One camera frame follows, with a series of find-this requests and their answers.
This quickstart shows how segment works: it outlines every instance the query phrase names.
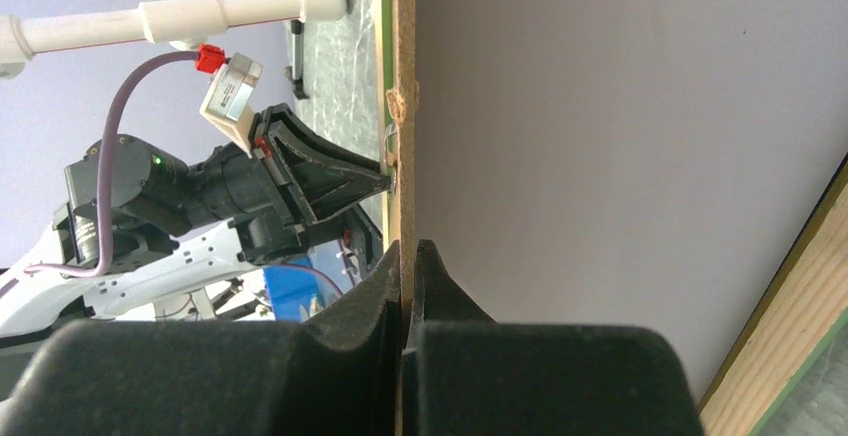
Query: red connector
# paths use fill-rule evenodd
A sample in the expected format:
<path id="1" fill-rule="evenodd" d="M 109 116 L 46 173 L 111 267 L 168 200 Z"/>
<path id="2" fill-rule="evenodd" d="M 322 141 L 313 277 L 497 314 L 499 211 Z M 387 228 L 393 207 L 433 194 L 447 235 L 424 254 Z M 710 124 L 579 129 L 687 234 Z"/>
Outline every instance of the red connector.
<path id="1" fill-rule="evenodd" d="M 194 67 L 198 71 L 213 74 L 226 62 L 227 55 L 224 54 L 223 49 L 211 44 L 201 44 L 197 48 L 197 60 L 194 62 Z"/>

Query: white wall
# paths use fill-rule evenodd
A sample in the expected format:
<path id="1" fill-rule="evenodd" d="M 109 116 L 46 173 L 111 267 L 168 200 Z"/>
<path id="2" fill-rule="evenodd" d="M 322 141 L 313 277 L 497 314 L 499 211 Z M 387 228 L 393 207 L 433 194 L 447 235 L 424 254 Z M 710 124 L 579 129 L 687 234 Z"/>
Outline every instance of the white wall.
<path id="1" fill-rule="evenodd" d="M 0 13 L 58 16 L 130 9 L 150 0 L 0 0 Z M 266 67 L 252 105 L 291 101 L 282 23 L 237 28 L 212 43 L 247 54 Z M 0 267 L 29 249 L 67 199 L 63 169 L 100 138 L 114 91 L 139 63 L 172 48 L 133 43 L 38 56 L 16 79 L 0 82 Z M 207 75 L 190 64 L 170 65 L 145 80 L 121 130 L 191 164 L 225 142 L 197 110 Z"/>
<path id="2" fill-rule="evenodd" d="M 418 0 L 419 237 L 705 390 L 848 152 L 848 0 Z"/>

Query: green painted edge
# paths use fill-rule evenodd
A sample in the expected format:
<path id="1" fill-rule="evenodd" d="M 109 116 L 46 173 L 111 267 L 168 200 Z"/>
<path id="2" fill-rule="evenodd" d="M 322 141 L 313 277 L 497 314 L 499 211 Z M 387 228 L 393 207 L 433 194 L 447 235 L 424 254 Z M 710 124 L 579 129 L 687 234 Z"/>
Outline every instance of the green painted edge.
<path id="1" fill-rule="evenodd" d="M 833 325 L 830 327 L 824 337 L 819 341 L 816 347 L 813 348 L 813 352 L 810 353 L 809 356 L 807 356 L 807 359 L 804 360 L 804 363 L 801 365 L 800 368 L 798 368 L 798 371 L 796 371 L 792 378 L 789 379 L 789 381 L 786 383 L 786 386 L 783 387 L 783 390 L 780 392 L 777 398 L 775 398 L 774 402 L 771 403 L 771 406 L 769 406 L 766 412 L 763 413 L 762 417 L 760 417 L 760 420 L 757 421 L 757 425 L 754 426 L 754 429 L 752 429 L 751 432 L 748 433 L 749 436 L 756 436 L 760 433 L 760 431 L 762 431 L 763 427 L 766 425 L 769 419 L 774 416 L 774 413 L 777 412 L 778 408 L 780 408 L 780 405 L 783 404 L 786 398 L 789 397 L 789 394 L 792 393 L 792 390 L 795 389 L 795 386 L 797 386 L 801 379 L 803 379 L 804 375 L 807 374 L 807 371 L 809 371 L 813 364 L 815 364 L 816 360 L 818 360 L 822 353 L 824 353 L 824 350 L 827 349 L 830 343 L 832 343 L 833 340 L 836 339 L 836 335 L 838 335 L 839 332 L 842 331 L 842 328 L 844 328 L 846 324 L 848 324 L 848 310 L 843 310 L 842 315 L 839 316 L 835 323 L 833 323 Z"/>
<path id="2" fill-rule="evenodd" d="M 394 53 L 394 41 L 392 39 L 392 30 L 394 29 L 394 24 L 392 21 L 392 13 L 394 9 L 392 8 L 393 2 L 392 0 L 381 0 L 380 8 L 382 9 L 380 17 L 382 20 L 382 29 L 383 34 L 380 35 L 383 38 L 383 87 L 380 91 L 380 98 L 383 98 L 383 127 L 387 127 L 392 122 L 391 111 L 389 110 L 389 102 L 386 98 L 386 91 L 392 89 L 395 85 L 395 53 Z M 391 203 L 392 194 L 389 192 L 386 197 Z M 391 214 L 384 214 L 383 217 L 388 219 Z"/>

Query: pipe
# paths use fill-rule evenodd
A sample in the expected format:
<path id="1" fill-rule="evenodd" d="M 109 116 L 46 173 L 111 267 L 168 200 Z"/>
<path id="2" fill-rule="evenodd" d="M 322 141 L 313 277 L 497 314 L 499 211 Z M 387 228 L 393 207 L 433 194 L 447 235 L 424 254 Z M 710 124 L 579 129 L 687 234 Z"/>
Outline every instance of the pipe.
<path id="1" fill-rule="evenodd" d="M 191 46 L 229 28 L 273 21 L 336 21 L 347 0 L 163 0 L 136 9 L 20 20 L 0 15 L 0 79 L 36 54 L 147 40 Z"/>

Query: purple cable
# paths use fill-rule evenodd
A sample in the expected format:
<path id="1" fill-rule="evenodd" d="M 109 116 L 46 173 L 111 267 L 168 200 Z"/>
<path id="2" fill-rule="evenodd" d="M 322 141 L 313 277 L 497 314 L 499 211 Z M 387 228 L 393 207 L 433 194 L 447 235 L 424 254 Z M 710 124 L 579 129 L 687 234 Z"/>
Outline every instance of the purple cable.
<path id="1" fill-rule="evenodd" d="M 315 276 L 315 279 L 320 279 L 321 281 L 324 281 L 325 283 L 329 284 L 333 288 L 333 292 L 336 293 L 336 296 L 341 298 L 342 295 L 344 294 L 342 292 L 342 288 L 340 288 L 339 285 L 336 284 L 335 281 L 333 281 L 332 279 L 330 279 L 329 276 L 322 273 L 321 271 L 318 271 L 315 268 L 310 268 L 309 266 L 301 266 L 299 264 L 288 264 L 288 263 L 275 264 L 274 267 L 275 268 L 283 268 L 283 269 L 293 269 L 295 271 L 306 271 L 307 273 L 311 274 L 312 276 Z"/>
<path id="2" fill-rule="evenodd" d="M 135 69 L 124 80 L 106 115 L 103 137 L 100 140 L 100 157 L 97 166 L 97 240 L 100 256 L 97 266 L 92 269 L 75 268 L 62 264 L 35 264 L 24 269 L 26 273 L 44 270 L 60 271 L 75 278 L 95 278 L 103 276 L 112 266 L 112 168 L 115 164 L 115 145 L 118 139 L 118 125 L 124 114 L 127 101 L 138 83 L 156 68 L 177 61 L 194 61 L 197 51 L 174 51 L 151 58 Z"/>

